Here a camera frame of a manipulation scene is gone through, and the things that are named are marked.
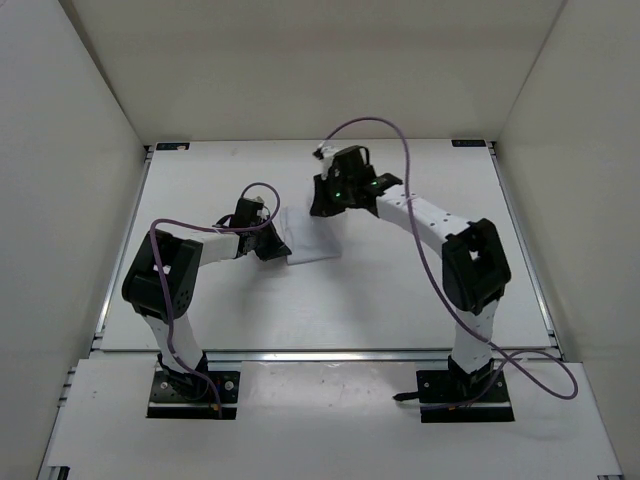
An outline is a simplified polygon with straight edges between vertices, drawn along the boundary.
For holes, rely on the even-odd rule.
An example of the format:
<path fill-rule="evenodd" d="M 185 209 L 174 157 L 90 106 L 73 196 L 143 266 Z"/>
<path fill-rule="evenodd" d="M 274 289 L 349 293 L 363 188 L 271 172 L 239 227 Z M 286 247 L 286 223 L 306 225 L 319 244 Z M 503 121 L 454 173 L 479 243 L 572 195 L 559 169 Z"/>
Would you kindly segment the white skirt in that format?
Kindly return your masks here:
<path fill-rule="evenodd" d="M 313 217 L 301 207 L 286 206 L 279 214 L 284 242 L 291 253 L 289 266 L 339 258 L 342 246 L 325 218 Z"/>

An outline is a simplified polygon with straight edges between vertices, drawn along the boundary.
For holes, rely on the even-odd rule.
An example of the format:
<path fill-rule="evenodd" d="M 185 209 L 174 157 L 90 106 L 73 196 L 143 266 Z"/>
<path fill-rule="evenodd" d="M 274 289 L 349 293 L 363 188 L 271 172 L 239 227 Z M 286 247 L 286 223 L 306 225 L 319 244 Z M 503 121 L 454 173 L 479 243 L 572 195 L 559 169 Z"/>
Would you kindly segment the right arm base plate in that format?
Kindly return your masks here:
<path fill-rule="evenodd" d="M 503 373 L 487 391 L 474 387 L 469 394 L 454 385 L 447 370 L 418 370 L 417 387 L 393 396 L 396 402 L 417 400 L 422 423 L 508 423 L 515 421 Z"/>

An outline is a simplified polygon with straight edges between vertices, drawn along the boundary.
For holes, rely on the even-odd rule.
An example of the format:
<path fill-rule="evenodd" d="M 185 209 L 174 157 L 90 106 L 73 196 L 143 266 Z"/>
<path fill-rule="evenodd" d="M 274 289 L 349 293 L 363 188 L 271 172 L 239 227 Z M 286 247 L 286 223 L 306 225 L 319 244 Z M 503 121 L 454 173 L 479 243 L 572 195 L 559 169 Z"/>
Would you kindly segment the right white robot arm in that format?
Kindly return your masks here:
<path fill-rule="evenodd" d="M 377 174 L 368 148 L 319 146 L 321 163 L 314 177 L 310 213 L 333 217 L 363 209 L 412 234 L 441 260 L 438 288 L 455 314 L 454 346 L 448 357 L 448 387 L 460 400 L 471 400 L 488 384 L 493 370 L 490 341 L 494 316 L 511 270 L 495 225 L 470 221 L 443 210 L 410 191 L 391 174 Z"/>

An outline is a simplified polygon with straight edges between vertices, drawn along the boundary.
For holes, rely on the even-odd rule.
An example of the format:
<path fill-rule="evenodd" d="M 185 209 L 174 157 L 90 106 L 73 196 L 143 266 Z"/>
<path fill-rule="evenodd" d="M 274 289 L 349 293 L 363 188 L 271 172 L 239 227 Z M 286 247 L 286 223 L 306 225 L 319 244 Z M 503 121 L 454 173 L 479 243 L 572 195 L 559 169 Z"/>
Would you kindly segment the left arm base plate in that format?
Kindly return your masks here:
<path fill-rule="evenodd" d="M 160 365 L 155 367 L 148 397 L 146 417 L 149 419 L 235 420 L 237 416 L 241 372 L 210 370 L 220 402 L 209 384 L 200 379 L 196 386 L 170 377 Z"/>

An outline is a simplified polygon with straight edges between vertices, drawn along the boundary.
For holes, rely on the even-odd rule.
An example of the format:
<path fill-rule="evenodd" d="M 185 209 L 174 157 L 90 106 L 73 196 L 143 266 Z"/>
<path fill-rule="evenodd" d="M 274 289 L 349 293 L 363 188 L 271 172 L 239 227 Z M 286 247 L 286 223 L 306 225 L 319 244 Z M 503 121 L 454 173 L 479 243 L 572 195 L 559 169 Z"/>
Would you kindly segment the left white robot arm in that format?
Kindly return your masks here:
<path fill-rule="evenodd" d="M 253 253 L 263 262 L 291 254 L 259 199 L 241 198 L 235 212 L 210 227 L 191 227 L 179 237 L 155 221 L 145 235 L 122 285 L 122 297 L 150 327 L 166 381 L 181 396 L 199 400 L 218 394 L 209 377 L 188 310 L 199 270 Z"/>

